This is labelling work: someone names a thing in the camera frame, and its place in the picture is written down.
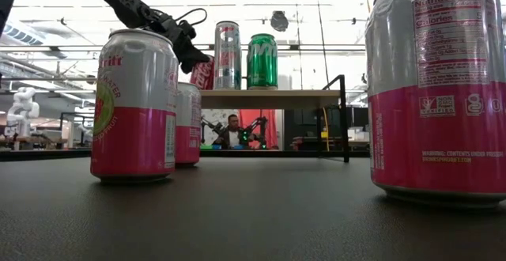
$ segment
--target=silver can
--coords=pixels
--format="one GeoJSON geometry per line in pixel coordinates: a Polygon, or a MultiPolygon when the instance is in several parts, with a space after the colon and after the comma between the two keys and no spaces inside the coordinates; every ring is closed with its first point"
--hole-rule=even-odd
{"type": "Polygon", "coordinates": [[[195,84],[179,82],[177,88],[176,167],[200,160],[201,95],[195,84]]]}
{"type": "Polygon", "coordinates": [[[178,60],[153,32],[115,31],[100,53],[91,173],[157,180],[174,171],[178,60]]]}
{"type": "Polygon", "coordinates": [[[499,0],[375,0],[366,31],[372,181],[451,206],[506,199],[499,0]]]}
{"type": "Polygon", "coordinates": [[[233,21],[216,24],[214,37],[214,89],[240,90],[241,48],[239,25],[233,21]]]}

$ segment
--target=table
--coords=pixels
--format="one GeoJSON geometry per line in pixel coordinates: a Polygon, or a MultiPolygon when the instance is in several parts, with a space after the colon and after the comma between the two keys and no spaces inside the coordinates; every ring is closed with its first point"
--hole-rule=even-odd
{"type": "Polygon", "coordinates": [[[10,143],[14,142],[14,149],[20,149],[20,143],[54,143],[54,144],[63,144],[67,142],[66,138],[58,138],[58,139],[50,139],[50,138],[42,138],[42,137],[17,137],[16,141],[13,138],[0,138],[0,143],[10,143]]]}
{"type": "Polygon", "coordinates": [[[202,90],[202,108],[292,109],[338,104],[336,90],[202,90]]]}
{"type": "MultiPolygon", "coordinates": [[[[349,161],[348,118],[346,115],[346,88],[344,75],[338,75],[331,83],[340,81],[340,90],[201,90],[202,108],[223,109],[301,109],[317,110],[321,118],[322,108],[331,104],[341,107],[340,124],[344,161],[349,161]]],[[[322,130],[320,119],[316,120],[316,133],[322,130]]],[[[315,152],[322,155],[322,148],[315,152]]]]}
{"type": "MultiPolygon", "coordinates": [[[[329,143],[331,144],[334,144],[334,143],[339,143],[339,141],[342,140],[341,137],[330,137],[328,138],[329,139],[329,143]]],[[[302,144],[302,143],[305,143],[305,142],[318,142],[318,137],[316,136],[311,136],[311,137],[294,137],[293,138],[293,141],[292,141],[292,144],[291,146],[297,146],[299,144],[302,144]]],[[[326,138],[321,138],[321,141],[320,143],[324,143],[326,144],[327,143],[327,139],[326,138]]],[[[353,148],[353,147],[366,147],[369,145],[369,140],[368,139],[348,139],[348,145],[349,147],[353,148]]]]}
{"type": "Polygon", "coordinates": [[[202,159],[107,187],[89,158],[0,164],[2,260],[502,260],[506,208],[385,198],[369,159],[202,159]]]}

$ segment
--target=pink and white can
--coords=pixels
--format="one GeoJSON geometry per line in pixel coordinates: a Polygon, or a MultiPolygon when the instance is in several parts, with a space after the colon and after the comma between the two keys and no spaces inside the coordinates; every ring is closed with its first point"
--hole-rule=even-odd
{"type": "Polygon", "coordinates": [[[200,160],[201,95],[197,85],[178,83],[176,119],[176,167],[200,160]]]}
{"type": "Polygon", "coordinates": [[[178,60],[153,32],[111,34],[100,53],[91,173],[102,180],[158,180],[175,169],[178,60]]]}
{"type": "Polygon", "coordinates": [[[375,0],[366,31],[372,181],[456,206],[506,199],[499,0],[375,0]]]}

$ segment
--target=pipe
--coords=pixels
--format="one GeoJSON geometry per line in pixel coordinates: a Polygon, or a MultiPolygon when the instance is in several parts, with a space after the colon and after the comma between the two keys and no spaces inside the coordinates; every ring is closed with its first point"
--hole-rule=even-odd
{"type": "MultiPolygon", "coordinates": [[[[16,59],[16,58],[14,58],[12,56],[4,55],[3,53],[0,53],[0,59],[8,60],[14,66],[18,65],[18,68],[30,70],[33,73],[44,73],[44,74],[50,75],[52,77],[59,77],[59,75],[56,74],[56,73],[54,73],[54,72],[51,72],[51,71],[46,70],[46,69],[44,69],[42,67],[38,67],[38,66],[35,66],[33,64],[24,62],[24,61],[22,61],[20,59],[16,59]]],[[[22,80],[54,81],[54,78],[23,78],[23,79],[20,79],[18,81],[22,81],[22,80]]],[[[81,86],[73,84],[73,83],[69,83],[69,85],[73,86],[75,89],[82,89],[81,86]]]]}
{"type": "Polygon", "coordinates": [[[27,62],[22,61],[20,59],[16,59],[16,58],[14,58],[12,56],[8,56],[8,55],[4,55],[4,54],[0,53],[0,58],[7,59],[7,60],[9,60],[11,62],[15,62],[15,63],[17,63],[19,65],[22,65],[22,66],[25,66],[25,67],[29,67],[32,70],[34,70],[35,72],[41,72],[41,73],[48,74],[48,75],[51,75],[51,76],[58,76],[56,73],[53,73],[53,72],[51,72],[49,70],[46,70],[46,69],[44,69],[42,67],[34,66],[33,64],[27,63],[27,62]]]}
{"type": "Polygon", "coordinates": [[[62,24],[65,28],[68,28],[70,31],[72,31],[73,33],[75,33],[76,35],[80,36],[81,38],[83,38],[84,40],[86,40],[87,42],[89,42],[90,44],[92,45],[96,45],[95,43],[93,43],[91,40],[88,40],[85,36],[83,36],[81,33],[77,32],[76,30],[74,30],[73,28],[69,27],[67,25],[67,23],[65,22],[65,18],[62,18],[59,20],[60,24],[62,24]]]}
{"type": "Polygon", "coordinates": [[[95,82],[96,78],[2,78],[2,81],[92,81],[95,82]]]}

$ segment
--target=shelf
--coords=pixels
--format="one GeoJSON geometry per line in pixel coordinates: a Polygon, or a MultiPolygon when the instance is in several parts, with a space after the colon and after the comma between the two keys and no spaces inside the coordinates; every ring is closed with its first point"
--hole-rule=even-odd
{"type": "Polygon", "coordinates": [[[202,108],[298,109],[338,104],[338,90],[202,90],[202,108]]]}

